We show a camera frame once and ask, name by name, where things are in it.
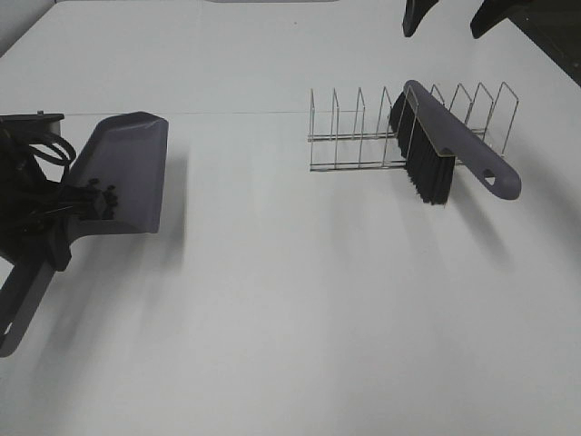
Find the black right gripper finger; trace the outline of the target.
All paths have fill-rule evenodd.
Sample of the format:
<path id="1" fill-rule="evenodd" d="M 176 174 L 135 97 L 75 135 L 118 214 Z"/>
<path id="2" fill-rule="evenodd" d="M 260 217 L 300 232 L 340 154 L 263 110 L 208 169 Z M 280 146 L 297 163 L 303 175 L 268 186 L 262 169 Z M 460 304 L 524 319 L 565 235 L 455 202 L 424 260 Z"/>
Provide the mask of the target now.
<path id="1" fill-rule="evenodd" d="M 415 34 L 419 24 L 428 11 L 438 3 L 438 0 L 407 0 L 402 20 L 402 29 L 405 37 Z"/>
<path id="2" fill-rule="evenodd" d="M 470 22 L 472 36 L 479 39 L 521 6 L 520 0 L 485 0 Z"/>

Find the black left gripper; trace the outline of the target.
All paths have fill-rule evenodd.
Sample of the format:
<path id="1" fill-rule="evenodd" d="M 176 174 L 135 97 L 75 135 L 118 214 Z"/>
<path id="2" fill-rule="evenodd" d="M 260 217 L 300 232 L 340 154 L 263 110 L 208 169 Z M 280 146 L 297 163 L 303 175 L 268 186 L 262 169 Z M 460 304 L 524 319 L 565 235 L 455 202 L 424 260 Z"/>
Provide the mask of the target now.
<path id="1" fill-rule="evenodd" d="M 1 137 L 1 256 L 10 263 L 25 251 L 25 228 L 35 226 L 39 214 L 57 202 L 64 188 L 46 178 L 36 159 L 63 168 L 68 175 L 68 142 L 58 135 L 3 135 Z M 67 221 L 54 221 L 47 233 L 47 259 L 63 272 L 71 261 Z"/>

